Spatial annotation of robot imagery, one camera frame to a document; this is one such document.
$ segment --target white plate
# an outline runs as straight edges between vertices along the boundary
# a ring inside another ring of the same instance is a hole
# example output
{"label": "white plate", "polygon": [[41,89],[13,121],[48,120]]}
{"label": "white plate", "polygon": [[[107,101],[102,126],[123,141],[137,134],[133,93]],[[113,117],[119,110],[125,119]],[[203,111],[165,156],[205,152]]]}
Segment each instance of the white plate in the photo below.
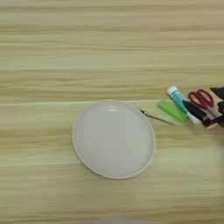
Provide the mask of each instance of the white plate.
{"label": "white plate", "polygon": [[156,138],[138,109],[120,101],[98,101],[76,120],[73,144],[80,160],[93,172],[126,179],[149,165]]}

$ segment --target glue stick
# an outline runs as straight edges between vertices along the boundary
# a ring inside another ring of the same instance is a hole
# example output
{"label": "glue stick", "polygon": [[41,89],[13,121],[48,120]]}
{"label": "glue stick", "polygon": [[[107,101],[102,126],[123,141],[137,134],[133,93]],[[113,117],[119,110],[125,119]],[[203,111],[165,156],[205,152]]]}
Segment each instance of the glue stick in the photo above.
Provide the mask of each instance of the glue stick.
{"label": "glue stick", "polygon": [[187,117],[191,120],[192,123],[200,123],[200,120],[194,115],[192,115],[185,107],[183,101],[187,101],[187,99],[179,92],[177,87],[170,87],[166,92],[171,97],[171,99],[178,105],[178,107],[184,113],[186,113]]}

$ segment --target red scissors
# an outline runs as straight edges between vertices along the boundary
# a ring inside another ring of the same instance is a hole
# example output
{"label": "red scissors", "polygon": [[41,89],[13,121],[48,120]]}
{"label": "red scissors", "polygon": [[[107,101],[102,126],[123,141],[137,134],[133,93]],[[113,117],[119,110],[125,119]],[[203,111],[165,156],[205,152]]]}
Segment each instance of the red scissors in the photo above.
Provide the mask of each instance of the red scissors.
{"label": "red scissors", "polygon": [[214,98],[206,90],[199,89],[197,92],[191,92],[188,98],[199,108],[208,110],[214,117],[220,116],[214,108]]}

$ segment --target wooden table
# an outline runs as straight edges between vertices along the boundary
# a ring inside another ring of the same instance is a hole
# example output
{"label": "wooden table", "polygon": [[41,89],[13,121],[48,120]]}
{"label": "wooden table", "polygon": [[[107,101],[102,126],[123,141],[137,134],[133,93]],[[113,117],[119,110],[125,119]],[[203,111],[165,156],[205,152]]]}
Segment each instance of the wooden table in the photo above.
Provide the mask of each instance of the wooden table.
{"label": "wooden table", "polygon": [[76,116],[116,99],[156,107],[165,90],[223,86],[222,0],[1,0],[0,223],[131,218],[224,223],[224,132],[151,121],[142,174],[101,178],[77,158]]}

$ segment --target green eraser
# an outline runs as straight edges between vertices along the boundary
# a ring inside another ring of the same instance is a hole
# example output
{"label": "green eraser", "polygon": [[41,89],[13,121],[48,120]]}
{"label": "green eraser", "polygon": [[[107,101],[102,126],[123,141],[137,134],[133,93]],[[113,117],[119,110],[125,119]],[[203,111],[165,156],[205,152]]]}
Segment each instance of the green eraser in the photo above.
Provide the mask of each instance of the green eraser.
{"label": "green eraser", "polygon": [[174,104],[169,101],[160,101],[157,106],[165,113],[175,118],[177,121],[184,123],[186,121],[186,114],[179,110]]}

